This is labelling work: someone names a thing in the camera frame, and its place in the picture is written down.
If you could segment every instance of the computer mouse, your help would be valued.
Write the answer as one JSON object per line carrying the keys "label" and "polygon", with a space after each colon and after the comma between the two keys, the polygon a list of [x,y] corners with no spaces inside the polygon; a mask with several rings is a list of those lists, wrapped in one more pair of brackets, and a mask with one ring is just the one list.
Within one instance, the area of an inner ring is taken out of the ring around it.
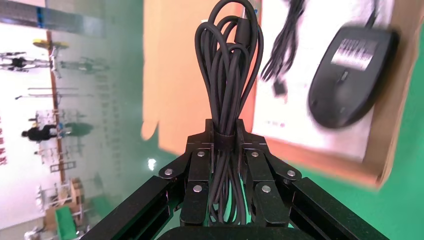
{"label": "computer mouse", "polygon": [[325,128],[339,129],[365,116],[384,86],[384,72],[398,44],[395,31],[342,27],[310,85],[307,104],[313,119]]}

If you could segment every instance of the green floor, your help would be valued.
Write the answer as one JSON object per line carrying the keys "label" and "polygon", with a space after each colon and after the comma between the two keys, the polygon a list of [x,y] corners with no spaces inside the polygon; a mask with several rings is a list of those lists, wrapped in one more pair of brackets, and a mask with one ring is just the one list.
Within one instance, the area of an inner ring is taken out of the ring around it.
{"label": "green floor", "polygon": [[[76,2],[80,5],[75,9],[86,9],[85,1]],[[77,118],[69,114],[65,120],[93,126],[88,135],[63,140],[65,146],[77,149],[71,157],[77,161],[77,168],[69,170],[67,177],[81,177],[88,197],[99,203],[96,208],[98,216],[93,217],[93,223],[175,158],[158,149],[157,136],[149,141],[140,138],[143,1],[103,0],[103,7],[105,38],[53,33],[54,41],[70,44],[68,50],[61,52],[62,61],[80,57],[102,58],[111,67],[107,72],[96,74],[63,70],[63,79],[57,82],[59,88],[78,88],[72,92],[59,92],[80,94],[61,99],[60,109],[69,113],[78,111],[81,115]],[[310,177],[391,240],[424,239],[424,184],[421,178],[424,169],[423,79],[424,53],[413,74],[394,167],[380,192],[369,192],[303,171],[304,176]],[[148,168],[149,159],[157,162],[154,171]],[[174,217],[164,230],[178,225],[179,220]]]}

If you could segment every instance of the black metal bracket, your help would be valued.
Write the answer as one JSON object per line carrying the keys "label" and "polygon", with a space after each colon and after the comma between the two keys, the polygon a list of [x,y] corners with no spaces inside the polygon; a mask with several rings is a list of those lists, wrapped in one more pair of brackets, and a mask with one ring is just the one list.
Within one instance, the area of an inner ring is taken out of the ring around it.
{"label": "black metal bracket", "polygon": [[238,120],[236,149],[251,223],[211,222],[209,181],[214,169],[214,131],[189,136],[185,153],[159,171],[100,221],[83,240],[154,239],[181,209],[180,227],[170,239],[387,240],[296,168],[270,153],[262,136],[246,132]]}

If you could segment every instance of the mouse label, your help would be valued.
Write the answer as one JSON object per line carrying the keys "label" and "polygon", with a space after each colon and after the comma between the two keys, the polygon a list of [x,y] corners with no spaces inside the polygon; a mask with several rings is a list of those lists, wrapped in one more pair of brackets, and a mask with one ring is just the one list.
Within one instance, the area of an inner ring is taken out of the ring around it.
{"label": "mouse label", "polygon": [[376,46],[375,41],[344,39],[335,51],[331,63],[365,71],[374,56]]}

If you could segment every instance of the black cable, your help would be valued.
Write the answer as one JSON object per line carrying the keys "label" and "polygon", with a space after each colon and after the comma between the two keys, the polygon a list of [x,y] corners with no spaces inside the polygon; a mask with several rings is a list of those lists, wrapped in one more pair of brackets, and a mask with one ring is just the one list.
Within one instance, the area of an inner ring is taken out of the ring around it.
{"label": "black cable", "polygon": [[374,26],[374,23],[376,22],[376,19],[377,19],[377,16],[378,16],[378,14],[377,14],[378,9],[379,9],[379,0],[374,0],[373,1],[373,10],[372,10],[372,13],[371,13],[371,16],[369,16],[368,21],[366,22],[365,27],[372,28]]}
{"label": "black cable", "polygon": [[[243,15],[246,14],[247,18],[227,16],[215,26],[218,13],[231,2],[243,5]],[[235,43],[227,42],[235,26]],[[264,51],[264,36],[254,8],[248,0],[220,0],[210,13],[208,21],[197,28],[194,43],[209,97],[214,130],[221,135],[230,136],[235,131],[236,120],[258,75]],[[256,47],[258,53],[247,81]],[[213,218],[213,221],[225,224],[246,224],[243,185],[237,166],[233,164],[233,161],[237,161],[237,156],[230,151],[218,151],[213,161],[215,169],[209,184],[208,202],[211,220]],[[229,217],[225,220],[224,214],[230,198]]]}
{"label": "black cable", "polygon": [[268,81],[281,71],[287,72],[293,65],[298,50],[298,22],[305,11],[305,0],[289,0],[287,18],[272,47],[271,57],[262,70],[262,78]]}

